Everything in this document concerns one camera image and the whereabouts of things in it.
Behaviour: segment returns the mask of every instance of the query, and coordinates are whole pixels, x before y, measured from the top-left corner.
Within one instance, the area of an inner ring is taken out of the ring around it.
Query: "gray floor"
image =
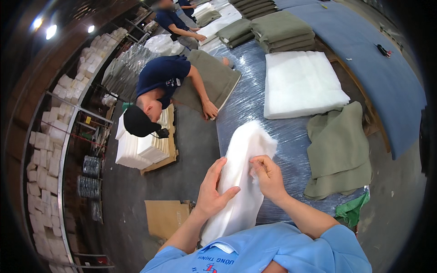
[[[381,17],[377,11],[366,12],[371,13],[368,17]],[[188,21],[184,14],[181,18]],[[344,75],[339,78],[344,90],[356,88]],[[118,121],[120,115],[118,105],[114,120]],[[207,123],[199,113],[177,106],[178,161],[140,176],[138,170],[114,163],[117,124],[111,132],[103,170],[104,225],[97,224],[96,232],[101,250],[116,266],[111,272],[139,272],[159,248],[148,233],[144,200],[196,200],[208,167],[219,157],[217,131],[213,121]],[[420,174],[418,143],[392,161],[379,132],[368,140],[374,177],[371,199],[361,211],[358,241],[373,271],[387,272],[417,220],[426,180]]]

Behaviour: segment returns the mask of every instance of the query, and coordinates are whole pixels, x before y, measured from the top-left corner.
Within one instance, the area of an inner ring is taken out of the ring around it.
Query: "gray pants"
[[[180,36],[178,39],[181,45],[188,47],[189,49],[198,49],[199,43],[193,37]]]

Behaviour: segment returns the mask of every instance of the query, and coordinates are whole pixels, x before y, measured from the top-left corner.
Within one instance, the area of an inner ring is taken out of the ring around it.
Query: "ceiling light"
[[[51,37],[55,35],[55,33],[56,33],[56,25],[54,24],[47,29],[47,35],[45,38],[49,40]]]
[[[35,21],[33,21],[32,23],[33,29],[39,28],[41,24],[42,24],[42,18],[41,17],[36,18]]]

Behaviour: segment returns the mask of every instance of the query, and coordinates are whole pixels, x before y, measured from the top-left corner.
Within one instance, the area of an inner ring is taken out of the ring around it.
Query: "stack of green cushions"
[[[251,21],[250,26],[264,52],[314,50],[312,28],[286,10]]]
[[[234,48],[254,38],[250,21],[247,19],[237,20],[219,30],[215,35],[229,48]]]
[[[271,0],[228,0],[241,15],[249,20],[271,14],[277,11],[276,4]]]

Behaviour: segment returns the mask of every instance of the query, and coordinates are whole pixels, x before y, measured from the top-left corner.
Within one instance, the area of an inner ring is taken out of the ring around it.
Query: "person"
[[[174,12],[172,0],[159,0],[152,8],[156,12],[155,21],[171,34],[173,41],[178,40],[189,49],[198,49],[199,41],[204,41],[206,36],[195,33],[199,28],[188,27]]]
[[[229,64],[226,57],[222,61]],[[218,109],[209,100],[197,68],[183,55],[161,56],[148,62],[139,75],[136,105],[129,107],[124,113],[126,130],[138,137],[145,137],[161,129],[157,121],[162,109],[172,103],[171,97],[187,77],[199,94],[203,118],[207,120],[208,117],[216,117]]]
[[[371,272],[371,265],[355,234],[333,217],[287,194],[280,168],[266,155],[250,162],[265,197],[282,208],[296,224],[258,225],[218,238],[194,251],[202,225],[239,192],[223,195],[216,184],[226,158],[206,173],[197,204],[188,219],[141,270],[153,272]]]
[[[184,11],[185,15],[188,16],[193,22],[196,22],[196,18],[194,18],[192,15],[194,13],[194,9],[197,8],[196,3],[190,3],[188,0],[178,0],[180,8]]]

